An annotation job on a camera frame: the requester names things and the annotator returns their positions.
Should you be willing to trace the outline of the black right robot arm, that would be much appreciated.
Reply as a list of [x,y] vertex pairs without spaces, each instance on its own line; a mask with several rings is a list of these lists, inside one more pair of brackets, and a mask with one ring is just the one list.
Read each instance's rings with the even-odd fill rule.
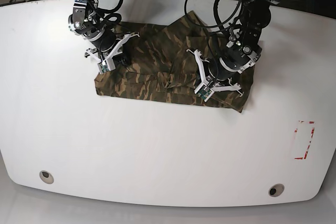
[[112,9],[104,9],[99,7],[99,0],[74,0],[68,18],[69,30],[93,46],[86,50],[84,57],[96,62],[100,74],[115,70],[117,65],[128,67],[131,57],[123,47],[131,38],[140,36],[129,29],[116,32],[122,19],[117,11],[123,1],[119,0]]

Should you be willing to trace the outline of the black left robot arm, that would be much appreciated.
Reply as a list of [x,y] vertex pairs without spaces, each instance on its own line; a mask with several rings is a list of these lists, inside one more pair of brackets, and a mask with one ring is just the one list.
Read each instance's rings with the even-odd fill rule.
[[216,92],[241,91],[239,83],[233,83],[232,77],[253,67],[260,58],[262,48],[258,42],[262,30],[271,21],[271,4],[279,4],[281,0],[238,0],[233,13],[221,21],[218,15],[219,0],[215,0],[213,13],[220,33],[227,39],[224,49],[219,41],[214,41],[216,55],[211,60],[203,58],[198,49],[191,50],[200,73],[201,82],[195,89],[195,94],[208,101]]

